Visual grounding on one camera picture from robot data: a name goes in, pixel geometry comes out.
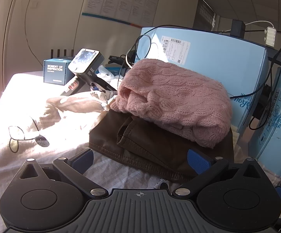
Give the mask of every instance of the window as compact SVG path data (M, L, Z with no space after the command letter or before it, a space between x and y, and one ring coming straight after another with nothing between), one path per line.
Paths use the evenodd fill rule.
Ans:
M211 31L215 25L215 17L216 14L211 7L204 0L199 0L197 3L193 29Z

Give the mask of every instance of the white power adapter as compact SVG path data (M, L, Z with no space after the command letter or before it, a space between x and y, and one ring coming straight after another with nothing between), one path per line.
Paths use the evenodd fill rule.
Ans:
M275 45L275 37L276 37L276 29L274 27L268 27L266 30L264 30L264 33L266 34L264 41L267 46L274 47Z

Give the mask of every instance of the brown leather garment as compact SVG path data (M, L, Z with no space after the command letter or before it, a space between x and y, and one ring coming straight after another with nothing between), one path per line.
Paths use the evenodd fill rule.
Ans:
M91 130L91 149L126 165L172 182L183 183L197 173L188 165L187 152L197 149L211 158L234 162L232 131L214 149L166 131L132 114L110 110Z

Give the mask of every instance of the barcode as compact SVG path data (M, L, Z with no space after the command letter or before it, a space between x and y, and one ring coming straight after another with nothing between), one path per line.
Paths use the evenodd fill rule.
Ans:
M168 47L168 43L169 41L167 39L164 40L164 44L163 44L163 52L166 53L166 48Z
M181 40L178 40L178 39L175 39L175 38L172 38L170 41L174 42L174 43L181 44Z
M279 94L279 89L275 92L274 99L273 99L272 104L271 104L271 108L270 108L270 113L271 113L271 114L272 114L272 112L273 112L273 109L274 109L276 100L277 100L277 98L278 98L278 94Z

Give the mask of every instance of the folded sweater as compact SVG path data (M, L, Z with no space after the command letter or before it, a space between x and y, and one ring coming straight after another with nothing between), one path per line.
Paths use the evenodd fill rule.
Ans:
M232 116L220 82L153 59L138 61L127 72L111 108L209 148L227 135Z

